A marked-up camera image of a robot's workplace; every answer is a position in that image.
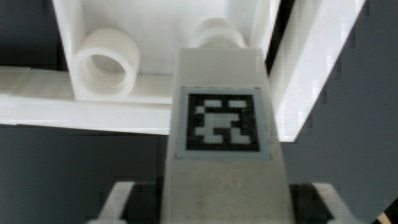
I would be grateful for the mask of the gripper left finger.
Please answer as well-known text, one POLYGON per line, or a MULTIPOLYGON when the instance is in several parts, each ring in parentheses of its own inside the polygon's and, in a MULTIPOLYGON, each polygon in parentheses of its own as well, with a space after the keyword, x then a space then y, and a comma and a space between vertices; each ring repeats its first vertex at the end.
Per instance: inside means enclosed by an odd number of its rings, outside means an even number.
POLYGON ((131 181, 123 181, 114 184, 98 218, 91 220, 87 224, 126 224, 126 220, 123 219, 123 212, 133 186, 135 183, 131 181))

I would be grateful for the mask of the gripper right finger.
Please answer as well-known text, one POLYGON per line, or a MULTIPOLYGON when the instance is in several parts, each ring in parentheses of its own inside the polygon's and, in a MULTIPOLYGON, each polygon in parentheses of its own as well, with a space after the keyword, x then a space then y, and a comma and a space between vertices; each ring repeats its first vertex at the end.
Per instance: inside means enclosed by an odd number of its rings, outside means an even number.
POLYGON ((327 224, 364 224, 352 214, 334 186, 329 183, 314 183, 313 186, 332 214, 327 224))

